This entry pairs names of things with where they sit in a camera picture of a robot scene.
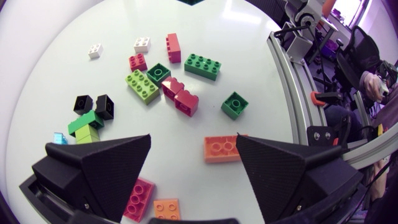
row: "black office chair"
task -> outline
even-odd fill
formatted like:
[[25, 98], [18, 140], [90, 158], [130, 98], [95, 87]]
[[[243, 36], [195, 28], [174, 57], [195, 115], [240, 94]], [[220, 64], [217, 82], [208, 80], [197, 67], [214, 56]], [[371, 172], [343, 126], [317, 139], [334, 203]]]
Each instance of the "black office chair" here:
[[343, 43], [337, 40], [339, 48], [336, 53], [335, 76], [341, 89], [340, 92], [349, 93], [351, 88], [359, 90], [359, 80], [364, 71], [374, 73], [381, 64], [379, 49], [372, 37], [367, 35], [359, 26], [354, 26], [349, 44], [342, 50]]

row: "lego brick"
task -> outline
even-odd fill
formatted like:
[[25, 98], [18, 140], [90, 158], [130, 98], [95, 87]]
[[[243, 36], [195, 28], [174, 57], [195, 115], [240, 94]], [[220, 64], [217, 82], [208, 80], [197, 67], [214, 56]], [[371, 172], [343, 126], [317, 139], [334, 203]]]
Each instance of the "lego brick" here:
[[67, 138], [62, 133], [54, 133], [55, 144], [68, 144]]
[[100, 139], [98, 136], [98, 132], [95, 128], [91, 127], [89, 124], [84, 125], [83, 127], [77, 129], [75, 131], [76, 141], [80, 141], [81, 139], [92, 136], [96, 139]]
[[205, 137], [205, 162], [240, 161], [241, 157], [236, 149], [236, 136]]
[[154, 200], [155, 218], [166, 220], [181, 220], [178, 199]]
[[145, 77], [140, 70], [135, 70], [125, 78], [125, 81], [146, 105], [160, 95], [159, 88]]
[[233, 120], [235, 120], [243, 110], [248, 106], [248, 102], [233, 92], [221, 105], [221, 109]]
[[199, 97], [191, 95], [188, 90], [181, 90], [174, 97], [175, 107], [190, 117], [198, 109], [198, 103]]
[[82, 138], [79, 141], [76, 141], [76, 144], [87, 144], [87, 143], [93, 143], [93, 142], [98, 142], [98, 141], [100, 141], [100, 139], [89, 135], [89, 136]]
[[89, 124], [97, 130], [104, 127], [103, 120], [93, 110], [91, 110], [68, 125], [69, 134], [75, 137], [75, 131], [86, 124]]
[[195, 54], [190, 54], [184, 63], [185, 71], [192, 72], [213, 81], [216, 80], [220, 67], [221, 63]]
[[75, 106], [73, 111], [78, 115], [83, 115], [93, 108], [93, 99], [89, 95], [76, 97]]
[[100, 118], [104, 119], [105, 121], [113, 119], [114, 104], [110, 97], [108, 97], [106, 94], [99, 96], [97, 97], [97, 101], [95, 103], [97, 104], [95, 113]]
[[150, 38], [149, 37], [139, 37], [134, 44], [134, 50], [136, 54], [148, 52], [150, 48]]
[[169, 97], [172, 101], [174, 101], [175, 95], [184, 89], [184, 84], [179, 83], [176, 78], [167, 77], [162, 82], [162, 89], [165, 96]]
[[133, 72], [134, 70], [138, 69], [140, 71], [147, 70], [147, 63], [145, 62], [144, 55], [139, 53], [136, 56], [131, 56], [129, 58], [130, 68]]
[[123, 215], [136, 222], [140, 222], [145, 215], [154, 189], [154, 183], [138, 177]]
[[155, 83], [155, 85], [157, 85], [158, 87], [160, 87], [162, 81], [165, 80], [167, 77], [171, 76], [171, 74], [172, 74], [171, 71], [160, 63], [153, 66], [147, 72], [149, 80]]
[[181, 49], [176, 34], [167, 34], [166, 47], [169, 61], [171, 63], [181, 62]]
[[103, 48], [102, 44], [92, 45], [90, 50], [88, 51], [88, 56], [90, 56], [91, 59], [99, 58], [101, 56], [103, 50], [104, 50], [104, 48]]

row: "bolt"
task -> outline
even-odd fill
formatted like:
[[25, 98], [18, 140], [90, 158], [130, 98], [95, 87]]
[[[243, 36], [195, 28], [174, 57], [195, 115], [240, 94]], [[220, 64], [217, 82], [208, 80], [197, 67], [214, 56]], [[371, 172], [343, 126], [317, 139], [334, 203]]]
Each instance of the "bolt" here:
[[317, 141], [321, 135], [319, 133], [314, 133], [313, 138]]

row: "white table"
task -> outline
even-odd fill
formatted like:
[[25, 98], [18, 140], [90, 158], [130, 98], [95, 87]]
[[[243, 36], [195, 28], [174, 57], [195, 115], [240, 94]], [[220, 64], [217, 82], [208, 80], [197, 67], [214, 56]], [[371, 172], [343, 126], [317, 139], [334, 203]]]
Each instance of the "white table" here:
[[[266, 39], [276, 24], [246, 1], [205, 0], [189, 6], [176, 0], [104, 1], [67, 26], [48, 47], [19, 98], [7, 145], [7, 189], [21, 223], [43, 223], [19, 185], [32, 175], [54, 132], [67, 134], [77, 119], [76, 96], [108, 94], [114, 120], [105, 121], [101, 140], [150, 133], [152, 147], [140, 176], [156, 183], [153, 198], [179, 198], [184, 220], [236, 217], [263, 221], [241, 162], [205, 164], [203, 138], [237, 132], [292, 142], [287, 103]], [[165, 36], [177, 33], [182, 63], [170, 64]], [[151, 37], [148, 68], [160, 62], [185, 89], [199, 97], [197, 112], [186, 116], [163, 93], [146, 106], [127, 86], [128, 57], [138, 37]], [[102, 43], [98, 60], [87, 55]], [[185, 72], [190, 53], [222, 63], [215, 82]], [[249, 102], [233, 121], [222, 102], [238, 92]], [[70, 144], [75, 140], [67, 136]], [[142, 223], [154, 216], [151, 204]], [[122, 223], [133, 223], [123, 218]]]

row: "lime green lego brick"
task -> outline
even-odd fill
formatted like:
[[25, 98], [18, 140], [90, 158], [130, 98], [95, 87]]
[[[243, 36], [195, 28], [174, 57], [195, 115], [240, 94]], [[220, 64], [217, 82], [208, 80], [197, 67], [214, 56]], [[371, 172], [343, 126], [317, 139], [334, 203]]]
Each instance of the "lime green lego brick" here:
[[99, 139], [98, 132], [95, 128], [91, 127], [89, 124], [84, 125], [83, 127], [77, 129], [75, 131], [76, 141], [80, 141], [81, 139], [87, 136], [93, 136], [96, 139]]
[[89, 136], [82, 138], [79, 141], [76, 141], [76, 144], [86, 144], [86, 143], [92, 143], [92, 142], [98, 142], [98, 141], [100, 141], [99, 138], [89, 135]]
[[221, 109], [233, 120], [235, 120], [243, 110], [248, 106], [248, 102], [239, 94], [233, 92], [226, 101], [221, 105]]
[[171, 76], [171, 71], [158, 63], [147, 71], [147, 76], [150, 81], [157, 85], [157, 87], [160, 87], [162, 81]]
[[73, 121], [68, 125], [69, 134], [75, 137], [75, 131], [82, 128], [86, 124], [89, 124], [97, 130], [104, 127], [103, 120], [93, 110], [90, 110], [88, 113], [83, 114], [83, 116], [79, 117], [76, 119], [76, 121]]
[[127, 76], [125, 81], [146, 105], [160, 95], [159, 88], [138, 69]]
[[184, 63], [185, 71], [192, 72], [213, 81], [216, 80], [220, 68], [221, 63], [195, 54], [190, 54]]

